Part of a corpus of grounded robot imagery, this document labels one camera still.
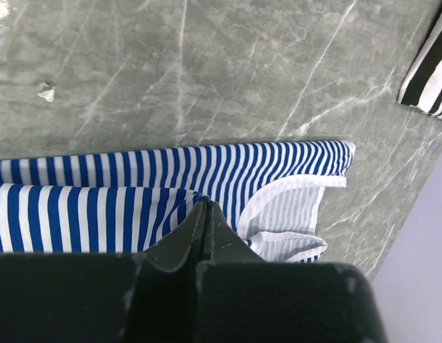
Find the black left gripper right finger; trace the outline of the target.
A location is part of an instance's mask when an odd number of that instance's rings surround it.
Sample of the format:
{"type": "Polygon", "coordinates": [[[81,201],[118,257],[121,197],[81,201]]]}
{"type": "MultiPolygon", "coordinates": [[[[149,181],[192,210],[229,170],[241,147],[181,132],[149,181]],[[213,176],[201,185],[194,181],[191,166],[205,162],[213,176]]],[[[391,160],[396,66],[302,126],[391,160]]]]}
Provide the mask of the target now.
{"type": "Polygon", "coordinates": [[[196,268],[198,342],[386,342],[368,280],[340,263],[261,259],[207,210],[196,268]]]}

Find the blue white striped tank top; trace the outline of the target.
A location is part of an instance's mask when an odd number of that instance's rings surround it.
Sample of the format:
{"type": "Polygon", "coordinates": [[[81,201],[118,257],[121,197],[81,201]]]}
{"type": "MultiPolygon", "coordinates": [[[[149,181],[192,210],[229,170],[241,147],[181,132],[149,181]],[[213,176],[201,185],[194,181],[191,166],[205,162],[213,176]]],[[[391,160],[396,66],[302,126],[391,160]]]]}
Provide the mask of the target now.
{"type": "Polygon", "coordinates": [[[324,140],[0,160],[0,253],[143,252],[209,200],[262,259],[311,263],[324,191],[354,156],[324,140]]]}

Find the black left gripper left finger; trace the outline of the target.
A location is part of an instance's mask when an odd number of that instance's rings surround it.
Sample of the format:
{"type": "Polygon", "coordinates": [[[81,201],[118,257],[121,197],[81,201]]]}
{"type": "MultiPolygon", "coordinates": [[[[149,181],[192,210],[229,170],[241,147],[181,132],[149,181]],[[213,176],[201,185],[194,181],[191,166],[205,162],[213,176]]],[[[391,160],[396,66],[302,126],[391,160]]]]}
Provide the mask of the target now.
{"type": "Polygon", "coordinates": [[[207,214],[141,253],[0,254],[0,342],[191,342],[207,214]]]}

